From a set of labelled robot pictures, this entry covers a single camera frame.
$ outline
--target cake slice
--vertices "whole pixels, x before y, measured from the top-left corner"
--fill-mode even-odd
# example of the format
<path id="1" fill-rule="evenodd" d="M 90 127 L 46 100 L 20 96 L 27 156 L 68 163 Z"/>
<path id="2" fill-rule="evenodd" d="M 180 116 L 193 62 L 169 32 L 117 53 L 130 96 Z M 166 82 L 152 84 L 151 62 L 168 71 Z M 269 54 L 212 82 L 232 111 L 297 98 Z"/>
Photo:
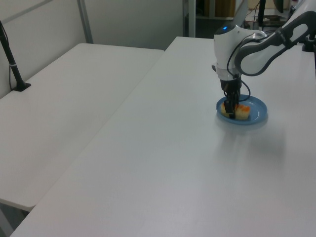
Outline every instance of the cake slice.
<path id="1" fill-rule="evenodd" d="M 221 114 L 225 117 L 229 118 L 229 114 L 225 111 L 224 103 L 221 104 Z M 239 120 L 246 120 L 249 117 L 250 114 L 250 106 L 246 105 L 235 105 L 235 117 Z"/>

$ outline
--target gray wall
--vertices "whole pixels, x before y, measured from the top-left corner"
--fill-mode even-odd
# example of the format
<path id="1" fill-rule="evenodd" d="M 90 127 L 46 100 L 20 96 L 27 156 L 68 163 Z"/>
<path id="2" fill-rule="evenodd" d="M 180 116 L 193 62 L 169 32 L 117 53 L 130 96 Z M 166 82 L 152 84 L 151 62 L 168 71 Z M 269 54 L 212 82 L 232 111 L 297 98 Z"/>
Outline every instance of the gray wall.
<path id="1" fill-rule="evenodd" d="M 85 0 L 93 42 L 166 50 L 183 36 L 183 0 Z"/>
<path id="2" fill-rule="evenodd" d="M 76 0 L 50 1 L 3 26 L 23 80 L 29 79 L 78 43 L 85 42 Z M 0 98 L 10 91 L 8 67 L 0 46 Z"/>

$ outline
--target table surface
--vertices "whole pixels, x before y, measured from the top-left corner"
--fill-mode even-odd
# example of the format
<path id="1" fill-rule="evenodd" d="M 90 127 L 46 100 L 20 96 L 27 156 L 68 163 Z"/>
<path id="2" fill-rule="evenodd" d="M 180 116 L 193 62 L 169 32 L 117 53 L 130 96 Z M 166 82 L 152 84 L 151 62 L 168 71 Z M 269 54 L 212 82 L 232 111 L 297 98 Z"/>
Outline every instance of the table surface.
<path id="1" fill-rule="evenodd" d="M 314 236 L 313 56 L 244 77 L 269 117 L 241 126 L 216 115 L 213 40 L 177 38 L 12 237 Z"/>
<path id="2" fill-rule="evenodd" d="M 163 54 L 79 44 L 0 100 L 0 202 L 31 210 Z"/>

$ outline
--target blue plate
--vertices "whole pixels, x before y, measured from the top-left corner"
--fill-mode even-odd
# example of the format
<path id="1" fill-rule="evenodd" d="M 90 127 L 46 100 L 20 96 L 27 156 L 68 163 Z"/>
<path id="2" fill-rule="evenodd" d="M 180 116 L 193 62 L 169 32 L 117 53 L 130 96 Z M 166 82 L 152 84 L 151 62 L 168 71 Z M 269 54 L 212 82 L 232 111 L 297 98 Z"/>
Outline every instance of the blue plate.
<path id="1" fill-rule="evenodd" d="M 245 99 L 247 95 L 240 95 L 240 99 Z M 221 119 L 240 125 L 250 125 L 264 121 L 268 117 L 268 109 L 265 103 L 256 97 L 251 96 L 248 100 L 240 102 L 242 105 L 250 106 L 250 114 L 248 119 L 239 120 L 235 118 L 228 118 L 221 114 L 221 104 L 225 101 L 226 97 L 220 99 L 216 104 L 217 115 Z"/>

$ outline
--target robotic arm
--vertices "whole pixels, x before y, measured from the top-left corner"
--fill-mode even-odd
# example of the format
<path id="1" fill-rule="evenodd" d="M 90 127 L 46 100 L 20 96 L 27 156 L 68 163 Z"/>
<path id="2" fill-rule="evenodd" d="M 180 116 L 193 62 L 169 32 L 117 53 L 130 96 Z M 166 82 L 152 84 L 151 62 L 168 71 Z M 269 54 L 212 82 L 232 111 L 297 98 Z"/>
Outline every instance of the robotic arm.
<path id="1" fill-rule="evenodd" d="M 226 96 L 225 110 L 235 117 L 239 103 L 241 75 L 257 76 L 270 63 L 297 42 L 316 30 L 316 0 L 302 0 L 288 22 L 271 36 L 264 32 L 227 25 L 217 30 L 213 69 Z"/>

